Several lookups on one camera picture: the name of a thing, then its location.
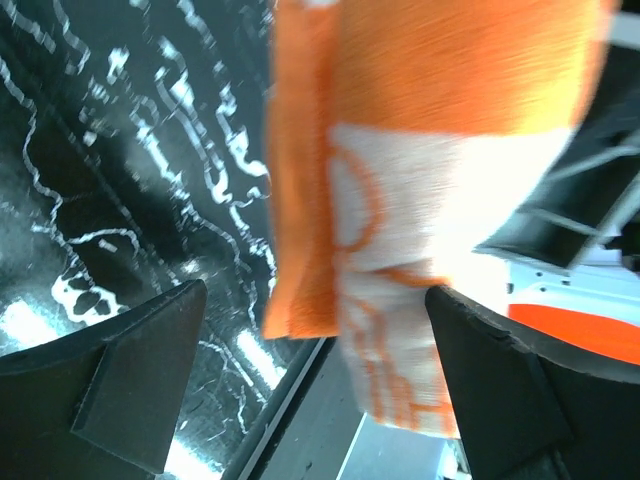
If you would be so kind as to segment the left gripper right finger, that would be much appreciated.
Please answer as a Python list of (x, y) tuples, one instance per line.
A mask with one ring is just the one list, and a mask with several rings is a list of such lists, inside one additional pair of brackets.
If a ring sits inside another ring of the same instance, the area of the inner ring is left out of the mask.
[(475, 479), (636, 479), (639, 360), (501, 316), (446, 287), (426, 312)]

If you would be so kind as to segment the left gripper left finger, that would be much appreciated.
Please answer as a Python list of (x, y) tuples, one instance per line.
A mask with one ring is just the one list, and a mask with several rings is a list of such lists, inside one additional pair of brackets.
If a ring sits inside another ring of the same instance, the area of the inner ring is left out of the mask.
[(1, 359), (4, 479), (153, 479), (164, 471), (204, 320), (185, 282)]

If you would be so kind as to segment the orange and cream Doraemon towel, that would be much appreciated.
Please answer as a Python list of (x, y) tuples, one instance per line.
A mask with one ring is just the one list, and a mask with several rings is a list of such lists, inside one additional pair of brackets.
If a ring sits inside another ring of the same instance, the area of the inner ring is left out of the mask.
[(269, 339), (335, 337), (377, 422), (459, 434), (424, 297), (507, 310), (478, 248), (568, 147), (615, 1), (279, 1)]

